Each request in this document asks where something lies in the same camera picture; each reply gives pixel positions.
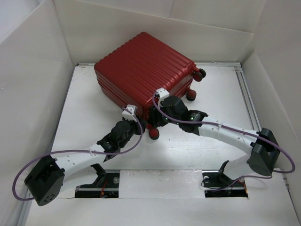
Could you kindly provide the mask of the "red hard-shell suitcase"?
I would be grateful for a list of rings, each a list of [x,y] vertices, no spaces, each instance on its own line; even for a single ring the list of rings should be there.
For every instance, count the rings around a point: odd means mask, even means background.
[[[204,69],[147,32],[141,32],[94,65],[102,92],[119,107],[135,105],[147,121],[151,139],[159,138],[158,128],[148,123],[153,94],[164,88],[172,96],[196,99],[193,81],[206,76]]]

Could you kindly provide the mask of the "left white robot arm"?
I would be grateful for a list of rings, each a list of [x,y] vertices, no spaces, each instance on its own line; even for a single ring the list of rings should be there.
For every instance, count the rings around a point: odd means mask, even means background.
[[[66,179],[87,167],[95,169],[88,176],[89,182],[93,186],[101,186],[106,172],[100,163],[120,155],[121,149],[126,146],[133,135],[143,135],[146,124],[147,122],[141,118],[137,121],[123,119],[116,123],[109,134],[88,150],[76,150],[60,157],[51,155],[42,157],[24,183],[39,206],[52,202],[61,189],[67,187]]]

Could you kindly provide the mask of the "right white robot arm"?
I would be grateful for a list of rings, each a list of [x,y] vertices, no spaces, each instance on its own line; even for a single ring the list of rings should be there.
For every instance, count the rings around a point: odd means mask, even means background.
[[[188,110],[176,96],[152,97],[158,125],[172,123],[181,130],[197,136],[209,137],[229,144],[245,153],[235,160],[226,160],[219,168],[217,179],[227,186],[235,179],[252,173],[262,178],[272,176],[280,151],[273,133],[231,127],[198,110]]]

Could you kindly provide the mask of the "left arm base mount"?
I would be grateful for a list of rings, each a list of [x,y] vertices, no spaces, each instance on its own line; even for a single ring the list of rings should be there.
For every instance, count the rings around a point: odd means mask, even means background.
[[[92,168],[97,177],[90,184],[77,186],[75,198],[119,198],[120,170],[105,171],[100,164]]]

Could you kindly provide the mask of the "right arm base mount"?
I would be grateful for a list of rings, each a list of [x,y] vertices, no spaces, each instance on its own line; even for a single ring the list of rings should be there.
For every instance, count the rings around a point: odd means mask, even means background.
[[[224,175],[224,168],[229,161],[225,161],[218,170],[202,171],[200,186],[204,188],[206,198],[248,198],[245,182],[235,182]]]

